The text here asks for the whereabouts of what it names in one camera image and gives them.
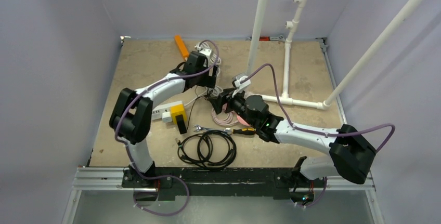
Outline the orange power strip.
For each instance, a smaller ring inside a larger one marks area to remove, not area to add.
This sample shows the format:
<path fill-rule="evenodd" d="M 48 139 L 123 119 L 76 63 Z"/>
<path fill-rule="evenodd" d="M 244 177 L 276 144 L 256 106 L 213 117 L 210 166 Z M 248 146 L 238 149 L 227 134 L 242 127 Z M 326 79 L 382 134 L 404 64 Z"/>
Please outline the orange power strip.
<path fill-rule="evenodd" d="M 190 52 L 188 51 L 182 37 L 180 35 L 175 35 L 174 41 L 175 41 L 175 44 L 176 44 L 182 58 L 186 61 L 189 57 Z"/>

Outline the black power adapter brick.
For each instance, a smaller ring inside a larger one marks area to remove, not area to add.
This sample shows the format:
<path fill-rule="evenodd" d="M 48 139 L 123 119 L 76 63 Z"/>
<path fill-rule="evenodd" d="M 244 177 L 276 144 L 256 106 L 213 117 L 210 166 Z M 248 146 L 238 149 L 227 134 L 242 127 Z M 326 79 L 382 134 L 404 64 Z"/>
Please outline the black power adapter brick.
<path fill-rule="evenodd" d="M 178 115 L 176 117 L 176 124 L 177 124 L 178 130 L 179 130 L 179 133 L 181 135 L 187 133 L 186 122 L 185 122 L 184 117 L 182 115 Z"/>

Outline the yellow cube power socket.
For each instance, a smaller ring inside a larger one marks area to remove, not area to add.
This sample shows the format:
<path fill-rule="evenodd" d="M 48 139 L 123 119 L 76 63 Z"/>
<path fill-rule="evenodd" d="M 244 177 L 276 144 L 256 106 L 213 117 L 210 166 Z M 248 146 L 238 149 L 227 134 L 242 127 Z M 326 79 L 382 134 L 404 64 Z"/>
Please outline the yellow cube power socket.
<path fill-rule="evenodd" d="M 186 110 L 185 110 L 185 106 L 182 103 L 174 105 L 174 106 L 171 106 L 170 107 L 170 113 L 171 113 L 173 124 L 177 125 L 176 117 L 179 116 L 179 115 L 182 115 L 182 117 L 184 119 L 184 122 L 187 122 L 187 119 L 188 119 L 187 118 L 187 113 L 186 113 Z"/>

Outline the white power strip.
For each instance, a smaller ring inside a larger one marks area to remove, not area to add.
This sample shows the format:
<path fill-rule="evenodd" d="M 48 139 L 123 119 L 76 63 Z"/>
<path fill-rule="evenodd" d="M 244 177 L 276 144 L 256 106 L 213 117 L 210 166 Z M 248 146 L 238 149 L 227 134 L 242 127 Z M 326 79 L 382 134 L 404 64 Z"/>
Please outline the white power strip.
<path fill-rule="evenodd" d="M 174 105 L 177 105 L 177 104 L 180 104 L 180 103 L 183 104 L 182 101 L 175 101 L 175 102 L 171 102 L 171 103 L 165 103 L 165 104 L 158 105 L 157 107 L 155 107 L 152 110 L 152 117 L 151 117 L 151 119 L 152 120 L 161 119 L 162 113 L 164 113 L 166 111 L 170 111 L 170 107 L 171 106 L 174 106 Z"/>

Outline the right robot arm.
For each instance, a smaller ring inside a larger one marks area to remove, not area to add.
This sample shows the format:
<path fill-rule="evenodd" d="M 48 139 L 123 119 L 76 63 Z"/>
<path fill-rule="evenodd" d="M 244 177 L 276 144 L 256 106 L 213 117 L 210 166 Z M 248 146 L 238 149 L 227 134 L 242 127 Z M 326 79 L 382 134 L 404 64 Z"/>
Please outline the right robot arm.
<path fill-rule="evenodd" d="M 348 124 L 340 128 L 318 128 L 290 123 L 287 117 L 270 112 L 259 95 L 247 98 L 244 93 L 225 91 L 209 97 L 216 114 L 234 112 L 255 129 L 266 142 L 294 144 L 323 153 L 322 157 L 300 159 L 292 172 L 293 182 L 304 186 L 313 179 L 341 176 L 349 182 L 363 184 L 377 154 L 376 149 Z"/>

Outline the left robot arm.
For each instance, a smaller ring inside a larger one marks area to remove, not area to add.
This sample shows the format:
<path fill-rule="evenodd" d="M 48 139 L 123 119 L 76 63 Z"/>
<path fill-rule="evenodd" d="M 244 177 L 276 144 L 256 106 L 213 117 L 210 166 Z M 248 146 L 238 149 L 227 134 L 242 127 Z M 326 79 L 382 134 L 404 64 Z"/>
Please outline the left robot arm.
<path fill-rule="evenodd" d="M 150 132 L 153 109 L 173 96 L 194 86 L 213 88 L 218 65 L 196 51 L 168 74 L 146 87 L 121 90 L 109 119 L 115 140 L 125 147 L 135 181 L 149 187 L 157 176 L 149 154 L 147 136 Z"/>

